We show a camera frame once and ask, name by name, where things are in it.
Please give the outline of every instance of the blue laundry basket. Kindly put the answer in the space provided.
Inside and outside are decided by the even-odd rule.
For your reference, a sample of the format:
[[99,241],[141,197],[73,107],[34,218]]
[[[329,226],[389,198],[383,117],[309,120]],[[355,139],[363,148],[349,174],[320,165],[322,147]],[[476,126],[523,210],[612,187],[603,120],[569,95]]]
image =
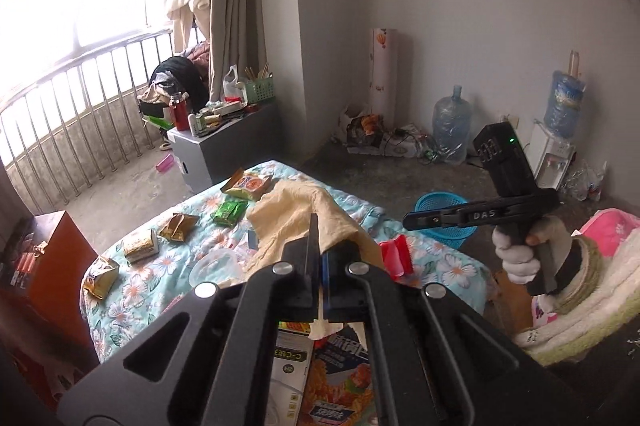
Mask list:
[[[467,202],[467,200],[464,197],[456,195],[455,193],[433,191],[418,199],[418,202],[415,204],[415,211],[439,210],[448,208],[449,206],[464,204],[465,202]],[[420,232],[453,249],[460,249],[464,241],[476,232],[476,229],[478,228],[457,228],[453,226],[451,228],[421,229]]]

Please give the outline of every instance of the device handle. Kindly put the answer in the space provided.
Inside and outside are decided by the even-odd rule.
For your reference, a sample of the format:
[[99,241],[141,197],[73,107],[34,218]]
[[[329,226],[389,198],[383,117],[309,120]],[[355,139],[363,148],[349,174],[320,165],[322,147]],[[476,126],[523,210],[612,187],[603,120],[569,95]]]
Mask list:
[[[498,226],[498,231],[508,235],[513,246],[523,246],[532,224],[532,222],[503,224]],[[558,282],[556,282],[556,266],[551,247],[548,243],[534,246],[533,255],[540,261],[540,270],[536,277],[527,283],[527,292],[537,296],[555,291],[558,288]]]

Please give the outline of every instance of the gloved hand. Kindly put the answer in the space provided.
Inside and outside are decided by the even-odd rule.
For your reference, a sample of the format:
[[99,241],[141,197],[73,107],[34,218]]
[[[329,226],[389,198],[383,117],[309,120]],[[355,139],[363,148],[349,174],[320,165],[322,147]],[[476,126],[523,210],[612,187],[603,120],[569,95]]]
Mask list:
[[525,284],[532,281],[540,270],[540,262],[533,257],[533,246],[549,243],[554,259],[554,273],[557,273],[571,251],[573,240],[562,220],[548,215],[533,225],[526,238],[526,246],[512,246],[511,239],[498,231],[497,227],[492,241],[495,254],[502,259],[502,268],[509,279],[514,283]]

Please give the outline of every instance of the metal bolt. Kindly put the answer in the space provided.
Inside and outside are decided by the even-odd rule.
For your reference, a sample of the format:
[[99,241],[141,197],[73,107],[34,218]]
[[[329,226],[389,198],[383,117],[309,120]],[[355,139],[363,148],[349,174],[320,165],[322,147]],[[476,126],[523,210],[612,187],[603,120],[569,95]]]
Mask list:
[[369,264],[364,262],[353,262],[349,265],[349,272],[352,275],[366,275],[369,272]]
[[204,281],[196,285],[195,294],[199,298],[210,298],[217,290],[218,288],[215,283]]
[[293,271],[293,266],[289,262],[278,262],[273,264],[273,272],[276,275],[288,275]]
[[444,288],[444,285],[441,285],[439,283],[430,283],[427,287],[424,288],[424,293],[429,298],[440,299],[447,294],[447,290]]

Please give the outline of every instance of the red thermos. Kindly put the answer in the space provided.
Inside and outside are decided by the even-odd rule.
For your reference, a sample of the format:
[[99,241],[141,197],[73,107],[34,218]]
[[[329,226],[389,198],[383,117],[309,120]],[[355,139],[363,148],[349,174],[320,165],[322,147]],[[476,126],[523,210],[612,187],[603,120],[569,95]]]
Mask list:
[[189,130],[189,114],[187,113],[187,100],[182,96],[173,95],[169,100],[169,110],[171,119],[174,121],[177,130]]

